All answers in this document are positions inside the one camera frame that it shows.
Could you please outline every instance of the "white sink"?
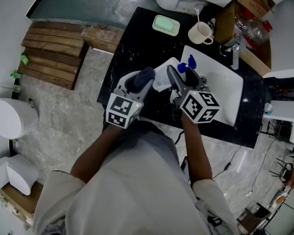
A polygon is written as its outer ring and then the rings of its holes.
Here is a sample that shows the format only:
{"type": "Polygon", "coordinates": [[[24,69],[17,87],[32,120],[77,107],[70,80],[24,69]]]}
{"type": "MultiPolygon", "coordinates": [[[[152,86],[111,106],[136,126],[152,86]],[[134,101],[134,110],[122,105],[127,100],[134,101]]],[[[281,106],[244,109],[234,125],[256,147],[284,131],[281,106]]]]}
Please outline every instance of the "white sink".
{"type": "Polygon", "coordinates": [[[184,46],[181,63],[187,64],[190,55],[193,55],[196,61],[195,71],[207,78],[206,86],[221,106],[214,119],[234,126],[241,102],[243,79],[216,60],[189,46],[184,46]]]}

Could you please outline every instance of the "floor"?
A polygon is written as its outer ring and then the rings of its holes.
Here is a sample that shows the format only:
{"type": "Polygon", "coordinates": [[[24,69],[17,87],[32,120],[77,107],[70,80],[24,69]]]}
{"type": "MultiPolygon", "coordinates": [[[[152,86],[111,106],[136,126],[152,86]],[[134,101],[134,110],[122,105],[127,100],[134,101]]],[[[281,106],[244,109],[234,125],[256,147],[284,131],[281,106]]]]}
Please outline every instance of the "floor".
{"type": "MultiPolygon", "coordinates": [[[[100,135],[103,108],[96,100],[111,59],[111,54],[90,49],[74,91],[23,76],[21,100],[33,99],[39,112],[39,124],[31,133],[18,139],[15,146],[38,167],[40,183],[45,182],[52,170],[69,172],[75,160],[100,135]]],[[[174,141],[181,132],[175,127],[155,124],[174,141]]],[[[205,136],[203,143],[213,175],[223,171],[238,151],[231,167],[215,178],[235,217],[256,202],[269,206],[276,191],[282,187],[278,179],[271,177],[269,170],[279,171],[275,158],[285,158],[287,145],[284,142],[261,134],[254,149],[205,136]]],[[[176,147],[181,163],[186,155],[183,135],[176,147]]]]}
{"type": "Polygon", "coordinates": [[[179,17],[184,22],[189,15],[165,11],[156,0],[42,0],[31,19],[82,21],[87,24],[110,25],[125,29],[135,9],[143,7],[168,17],[179,17]]]}

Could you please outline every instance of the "black countertop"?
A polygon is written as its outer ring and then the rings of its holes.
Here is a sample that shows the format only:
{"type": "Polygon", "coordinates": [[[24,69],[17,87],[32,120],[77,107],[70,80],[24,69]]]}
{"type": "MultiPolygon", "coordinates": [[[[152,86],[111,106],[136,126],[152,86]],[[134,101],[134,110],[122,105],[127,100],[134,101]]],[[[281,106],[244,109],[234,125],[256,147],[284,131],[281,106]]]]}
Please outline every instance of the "black countertop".
{"type": "MultiPolygon", "coordinates": [[[[112,58],[97,102],[108,104],[111,92],[124,75],[140,71],[147,66],[156,68],[171,57],[181,60],[185,45],[201,51],[230,69],[232,60],[220,55],[218,43],[214,41],[211,45],[195,45],[189,40],[187,33],[196,23],[195,17],[190,16],[188,22],[180,22],[179,34],[172,37],[152,29],[156,15],[158,13],[150,10],[140,7],[136,9],[112,58]]],[[[235,126],[232,127],[215,120],[198,126],[201,134],[205,136],[253,148],[261,127],[265,105],[264,80],[241,59],[239,69],[234,72],[244,80],[235,126]]],[[[174,121],[172,118],[170,94],[170,89],[159,93],[151,88],[140,115],[182,128],[181,121],[174,121]]]]}

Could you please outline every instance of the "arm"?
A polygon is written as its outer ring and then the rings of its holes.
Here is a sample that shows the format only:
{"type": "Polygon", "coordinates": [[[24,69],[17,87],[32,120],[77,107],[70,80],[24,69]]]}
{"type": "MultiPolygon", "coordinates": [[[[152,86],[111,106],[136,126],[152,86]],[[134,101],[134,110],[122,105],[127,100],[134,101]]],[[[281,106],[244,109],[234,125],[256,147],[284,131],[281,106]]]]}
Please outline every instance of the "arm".
{"type": "Polygon", "coordinates": [[[193,184],[203,179],[212,179],[210,163],[197,124],[194,124],[184,112],[181,120],[185,135],[191,183],[193,184]]]}
{"type": "Polygon", "coordinates": [[[97,140],[76,160],[71,175],[85,183],[98,172],[113,143],[121,135],[121,128],[110,124],[97,140]]]}

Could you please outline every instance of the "green soap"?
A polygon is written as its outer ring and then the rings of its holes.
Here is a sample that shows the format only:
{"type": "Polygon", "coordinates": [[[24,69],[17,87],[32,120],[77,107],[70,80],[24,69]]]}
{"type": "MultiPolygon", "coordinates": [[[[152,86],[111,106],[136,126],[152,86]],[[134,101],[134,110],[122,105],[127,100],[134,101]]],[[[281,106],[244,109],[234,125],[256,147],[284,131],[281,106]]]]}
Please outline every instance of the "green soap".
{"type": "Polygon", "coordinates": [[[169,30],[169,31],[173,30],[173,22],[168,18],[157,17],[155,20],[155,25],[164,30],[169,30]]]}

